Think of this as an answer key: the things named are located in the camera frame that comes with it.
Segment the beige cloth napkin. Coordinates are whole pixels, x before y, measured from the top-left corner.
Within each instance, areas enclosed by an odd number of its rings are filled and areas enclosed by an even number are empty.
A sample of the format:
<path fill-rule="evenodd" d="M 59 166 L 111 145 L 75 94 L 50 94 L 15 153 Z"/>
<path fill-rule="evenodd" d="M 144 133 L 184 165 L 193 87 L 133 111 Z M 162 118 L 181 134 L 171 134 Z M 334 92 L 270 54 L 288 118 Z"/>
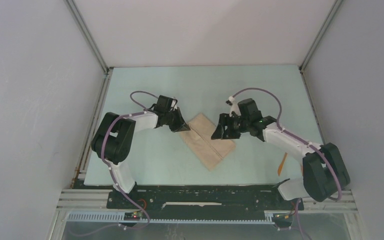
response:
<path fill-rule="evenodd" d="M 203 113 L 196 115 L 187 124 L 190 130 L 182 131 L 179 135 L 208 171 L 213 171 L 235 150 L 236 143 L 230 139 L 211 139 L 216 126 Z"/>

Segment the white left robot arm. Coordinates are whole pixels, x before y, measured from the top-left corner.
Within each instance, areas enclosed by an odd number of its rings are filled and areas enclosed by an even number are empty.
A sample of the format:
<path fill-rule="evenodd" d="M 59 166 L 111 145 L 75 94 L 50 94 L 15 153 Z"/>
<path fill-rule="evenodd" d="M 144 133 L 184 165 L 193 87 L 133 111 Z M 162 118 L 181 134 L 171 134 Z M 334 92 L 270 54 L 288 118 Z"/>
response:
<path fill-rule="evenodd" d="M 178 100 L 160 95 L 157 102 L 140 112 L 116 114 L 107 112 L 91 142 L 91 149 L 107 165 L 114 188 L 121 192 L 118 201 L 133 208 L 138 194 L 132 189 L 136 181 L 127 163 L 134 134 L 143 130 L 168 126 L 173 133 L 190 131 L 183 119 Z"/>

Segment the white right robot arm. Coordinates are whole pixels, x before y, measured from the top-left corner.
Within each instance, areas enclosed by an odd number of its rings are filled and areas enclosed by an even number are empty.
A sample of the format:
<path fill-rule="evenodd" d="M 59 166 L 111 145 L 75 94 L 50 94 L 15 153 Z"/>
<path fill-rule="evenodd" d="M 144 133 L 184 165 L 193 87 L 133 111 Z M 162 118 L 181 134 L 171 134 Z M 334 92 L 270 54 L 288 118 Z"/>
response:
<path fill-rule="evenodd" d="M 271 204 L 284 209 L 291 200 L 311 197 L 317 202 L 333 199 L 351 182 L 338 147 L 329 142 L 318 144 L 296 136 L 270 115 L 263 116 L 256 102 L 247 98 L 236 102 L 229 97 L 228 113 L 221 113 L 212 140 L 239 139 L 248 133 L 264 143 L 274 145 L 294 158 L 301 166 L 301 177 L 279 182 L 271 194 Z"/>

